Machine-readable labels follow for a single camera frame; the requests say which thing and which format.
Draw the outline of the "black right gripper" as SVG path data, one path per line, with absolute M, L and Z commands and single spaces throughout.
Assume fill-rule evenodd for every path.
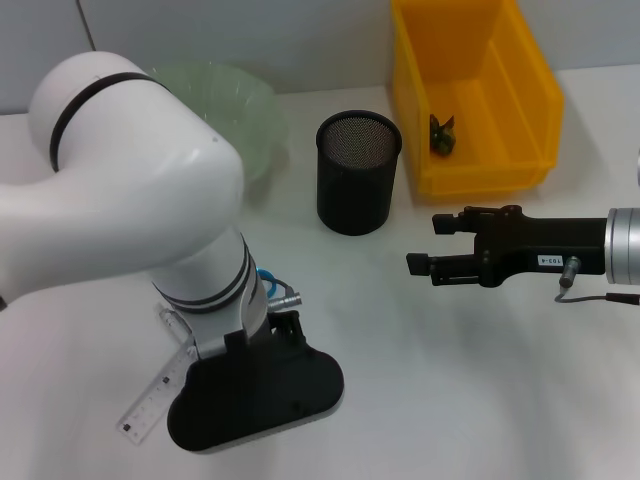
M 432 223 L 437 235 L 475 234 L 474 255 L 406 255 L 410 274 L 434 286 L 494 288 L 520 273 L 560 274 L 571 257 L 582 274 L 605 273 L 604 218 L 532 218 L 518 205 L 467 206 L 457 215 L 435 214 Z

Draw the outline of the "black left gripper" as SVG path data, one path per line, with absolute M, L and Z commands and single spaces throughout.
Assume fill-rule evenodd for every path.
M 270 352 L 304 352 L 308 347 L 297 310 L 268 314 L 271 335 L 267 342 Z

